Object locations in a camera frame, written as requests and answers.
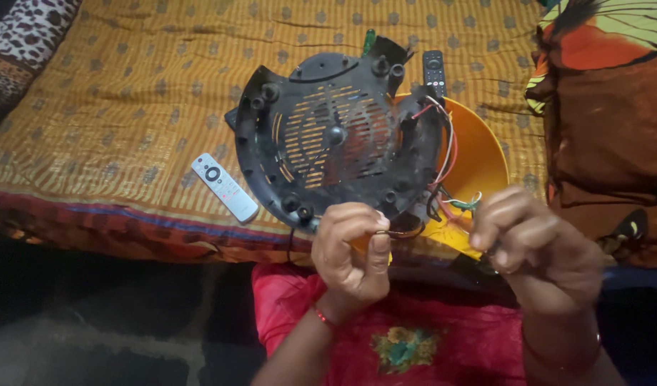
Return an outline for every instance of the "leopard print fabric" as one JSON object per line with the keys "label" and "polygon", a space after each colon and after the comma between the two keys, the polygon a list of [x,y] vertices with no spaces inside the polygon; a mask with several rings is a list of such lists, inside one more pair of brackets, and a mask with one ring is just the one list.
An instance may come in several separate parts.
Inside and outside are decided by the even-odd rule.
{"label": "leopard print fabric", "polygon": [[55,53],[81,0],[16,0],[0,20],[0,119]]}

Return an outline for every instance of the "black remote control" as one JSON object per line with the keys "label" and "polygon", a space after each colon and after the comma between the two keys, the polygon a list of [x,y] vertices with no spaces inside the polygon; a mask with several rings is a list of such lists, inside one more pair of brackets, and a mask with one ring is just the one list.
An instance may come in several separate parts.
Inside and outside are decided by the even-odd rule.
{"label": "black remote control", "polygon": [[223,119],[226,121],[228,126],[231,127],[231,130],[235,131],[236,130],[236,116],[238,115],[238,107],[236,107],[233,110],[230,110],[226,114],[223,115]]}
{"label": "black remote control", "polygon": [[443,68],[443,53],[437,49],[424,52],[424,84],[433,86],[435,95],[448,96],[448,87],[445,84],[445,69]]}

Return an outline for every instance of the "human hand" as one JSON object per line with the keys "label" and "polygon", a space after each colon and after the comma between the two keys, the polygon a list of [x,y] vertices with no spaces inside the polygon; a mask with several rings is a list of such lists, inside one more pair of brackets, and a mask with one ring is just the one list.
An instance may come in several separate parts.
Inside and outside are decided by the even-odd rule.
{"label": "human hand", "polygon": [[[328,287],[319,306],[334,323],[383,299],[390,291],[388,257],[390,222],[362,203],[344,203],[326,209],[312,245],[312,260]],[[371,236],[364,265],[352,259],[350,242]]]}
{"label": "human hand", "polygon": [[504,189],[481,203],[470,244],[479,251],[496,249],[490,261],[525,312],[573,315],[590,308],[600,292],[602,250],[522,188]]}

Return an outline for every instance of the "white remote control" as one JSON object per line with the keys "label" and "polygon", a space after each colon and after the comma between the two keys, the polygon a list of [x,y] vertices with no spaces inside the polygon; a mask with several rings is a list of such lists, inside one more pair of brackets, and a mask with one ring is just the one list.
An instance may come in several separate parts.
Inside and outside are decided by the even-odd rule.
{"label": "white remote control", "polygon": [[251,220],[259,212],[259,206],[211,155],[204,153],[197,157],[192,167],[241,223]]}

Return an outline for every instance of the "orange patterned bedsheet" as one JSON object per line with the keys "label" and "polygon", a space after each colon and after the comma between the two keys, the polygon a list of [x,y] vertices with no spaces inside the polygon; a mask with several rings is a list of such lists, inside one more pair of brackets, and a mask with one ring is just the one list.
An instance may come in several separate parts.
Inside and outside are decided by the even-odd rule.
{"label": "orange patterned bedsheet", "polygon": [[[85,0],[66,41],[0,125],[0,221],[61,247],[179,262],[307,262],[309,237],[261,210],[240,225],[190,171],[209,152],[247,189],[223,121],[264,64],[357,56],[374,28],[444,52],[448,92],[500,139],[514,182],[540,194],[542,124],[523,99],[532,0]],[[456,253],[419,240],[408,254]]]}

